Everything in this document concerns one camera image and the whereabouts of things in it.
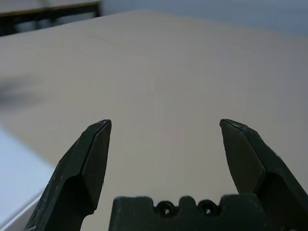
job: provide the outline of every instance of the desk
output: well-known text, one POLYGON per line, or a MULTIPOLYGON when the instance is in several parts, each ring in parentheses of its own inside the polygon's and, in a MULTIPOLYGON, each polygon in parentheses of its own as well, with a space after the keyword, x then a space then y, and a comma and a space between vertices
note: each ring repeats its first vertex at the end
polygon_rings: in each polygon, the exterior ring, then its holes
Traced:
POLYGON ((0 16, 14 12, 33 12, 39 9, 41 9, 41 5, 38 0, 1 0, 0 2, 0 16))
POLYGON ((28 78, 3 125, 56 164, 111 119, 105 184, 82 230, 107 230, 113 199, 236 193, 219 121, 248 124, 308 192, 308 38, 135 11, 0 38, 1 78, 28 78))
POLYGON ((16 34, 18 23, 35 22, 35 28, 40 29, 38 21, 49 19, 54 26, 61 17, 81 13, 93 13, 101 16, 100 2, 89 0, 2 0, 0 2, 0 35, 16 34))

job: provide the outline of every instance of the screw hole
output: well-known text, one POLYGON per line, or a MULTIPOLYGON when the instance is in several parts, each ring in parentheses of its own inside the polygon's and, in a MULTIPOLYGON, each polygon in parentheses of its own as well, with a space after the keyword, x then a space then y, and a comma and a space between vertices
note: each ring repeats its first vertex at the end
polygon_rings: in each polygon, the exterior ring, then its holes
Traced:
POLYGON ((158 214, 164 218, 170 218, 177 213, 177 208, 169 201, 162 201, 156 206, 158 214))
POLYGON ((210 200, 201 201, 198 208, 202 214, 212 217, 218 215, 218 206, 210 200))

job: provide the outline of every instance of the white wall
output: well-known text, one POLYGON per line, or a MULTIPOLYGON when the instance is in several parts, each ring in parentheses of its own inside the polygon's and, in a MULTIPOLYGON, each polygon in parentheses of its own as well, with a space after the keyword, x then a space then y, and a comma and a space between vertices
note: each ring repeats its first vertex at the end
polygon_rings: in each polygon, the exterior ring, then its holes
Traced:
POLYGON ((103 14, 140 8, 308 34, 308 0, 103 0, 103 14))

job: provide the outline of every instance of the beige table surface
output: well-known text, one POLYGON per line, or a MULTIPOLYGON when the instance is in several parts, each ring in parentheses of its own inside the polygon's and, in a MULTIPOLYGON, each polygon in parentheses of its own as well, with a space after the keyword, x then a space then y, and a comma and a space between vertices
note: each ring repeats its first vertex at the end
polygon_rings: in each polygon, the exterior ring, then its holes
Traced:
POLYGON ((112 119, 83 230, 107 230, 119 195, 236 193, 221 118, 256 129, 308 192, 307 37, 141 10, 0 38, 0 70, 28 82, 2 123, 53 164, 89 124, 112 119))
POLYGON ((0 14, 41 8, 38 0, 0 0, 0 14))

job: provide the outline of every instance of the desk leg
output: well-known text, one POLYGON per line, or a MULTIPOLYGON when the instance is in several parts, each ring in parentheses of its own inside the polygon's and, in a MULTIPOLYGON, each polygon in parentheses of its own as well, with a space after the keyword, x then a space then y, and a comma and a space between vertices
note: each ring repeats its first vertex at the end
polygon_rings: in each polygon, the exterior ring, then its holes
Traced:
POLYGON ((100 4, 94 7, 94 18, 101 17, 100 4))

